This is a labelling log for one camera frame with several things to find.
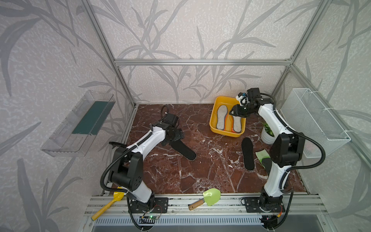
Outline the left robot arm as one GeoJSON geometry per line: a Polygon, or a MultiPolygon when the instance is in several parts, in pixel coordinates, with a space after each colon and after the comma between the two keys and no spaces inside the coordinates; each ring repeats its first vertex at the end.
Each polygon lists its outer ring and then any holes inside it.
{"type": "Polygon", "coordinates": [[[120,187],[119,192],[141,205],[152,208],[155,203],[153,191],[143,181],[144,160],[158,145],[170,145],[172,149],[188,160],[195,160],[196,153],[183,142],[184,134],[179,128],[179,117],[169,113],[169,106],[163,105],[160,120],[150,125],[149,131],[130,146],[110,142],[115,148],[113,161],[103,171],[100,186],[106,191],[114,191],[105,184],[105,179],[120,187]]]}

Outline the grey insole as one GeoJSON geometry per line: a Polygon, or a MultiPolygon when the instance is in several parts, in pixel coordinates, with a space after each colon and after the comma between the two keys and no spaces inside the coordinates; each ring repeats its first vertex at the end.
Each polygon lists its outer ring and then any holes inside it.
{"type": "Polygon", "coordinates": [[[226,105],[219,106],[217,110],[217,124],[216,128],[218,130],[224,131],[226,128],[226,119],[228,116],[228,108],[226,105]]]}
{"type": "Polygon", "coordinates": [[[232,130],[234,133],[241,133],[242,131],[242,118],[233,116],[233,126],[232,130]]]}

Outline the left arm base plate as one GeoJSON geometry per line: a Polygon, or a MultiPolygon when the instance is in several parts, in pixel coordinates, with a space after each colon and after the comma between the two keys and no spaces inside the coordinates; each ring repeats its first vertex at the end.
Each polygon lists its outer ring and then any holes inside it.
{"type": "Polygon", "coordinates": [[[148,203],[140,201],[129,200],[129,208],[131,213],[167,213],[169,206],[169,198],[167,197],[154,197],[150,198],[148,203]]]}

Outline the red insole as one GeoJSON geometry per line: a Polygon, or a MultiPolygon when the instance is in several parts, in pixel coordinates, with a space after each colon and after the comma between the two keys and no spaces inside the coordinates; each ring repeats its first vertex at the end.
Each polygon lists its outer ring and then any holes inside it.
{"type": "Polygon", "coordinates": [[[226,130],[232,132],[233,131],[233,124],[234,124],[233,116],[228,115],[227,118],[226,118],[226,130]]]}

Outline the black insole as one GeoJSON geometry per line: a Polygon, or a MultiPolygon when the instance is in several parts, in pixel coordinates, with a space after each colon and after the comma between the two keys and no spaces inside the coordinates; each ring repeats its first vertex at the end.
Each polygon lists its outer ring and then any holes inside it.
{"type": "Polygon", "coordinates": [[[253,171],[255,169],[254,162],[254,151],[253,143],[250,138],[246,137],[242,140],[242,153],[243,153],[243,162],[245,169],[248,171],[253,171]]]}
{"type": "Polygon", "coordinates": [[[171,141],[170,146],[188,160],[195,160],[197,157],[196,153],[186,146],[181,140],[171,141]]]}

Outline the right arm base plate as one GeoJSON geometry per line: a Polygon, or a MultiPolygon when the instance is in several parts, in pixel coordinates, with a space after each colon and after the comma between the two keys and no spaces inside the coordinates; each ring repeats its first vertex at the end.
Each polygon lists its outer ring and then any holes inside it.
{"type": "Polygon", "coordinates": [[[247,213],[284,213],[282,197],[243,197],[240,200],[247,213]]]}

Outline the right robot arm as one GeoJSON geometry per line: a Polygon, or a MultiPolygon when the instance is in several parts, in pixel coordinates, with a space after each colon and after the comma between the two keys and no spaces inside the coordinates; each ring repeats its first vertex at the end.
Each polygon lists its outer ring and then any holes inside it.
{"type": "Polygon", "coordinates": [[[247,118],[252,113],[258,113],[272,130],[275,141],[270,148],[271,169],[269,178],[264,185],[260,197],[256,200],[245,200],[247,211],[272,212],[284,210],[283,195],[289,193],[285,184],[290,171],[312,169],[321,165],[326,152],[322,145],[301,132],[291,128],[276,110],[275,98],[261,93],[258,88],[251,88],[247,92],[240,92],[236,96],[238,104],[229,112],[231,116],[247,118]],[[309,141],[317,146],[321,158],[315,164],[297,166],[302,159],[305,142],[309,141]]]}

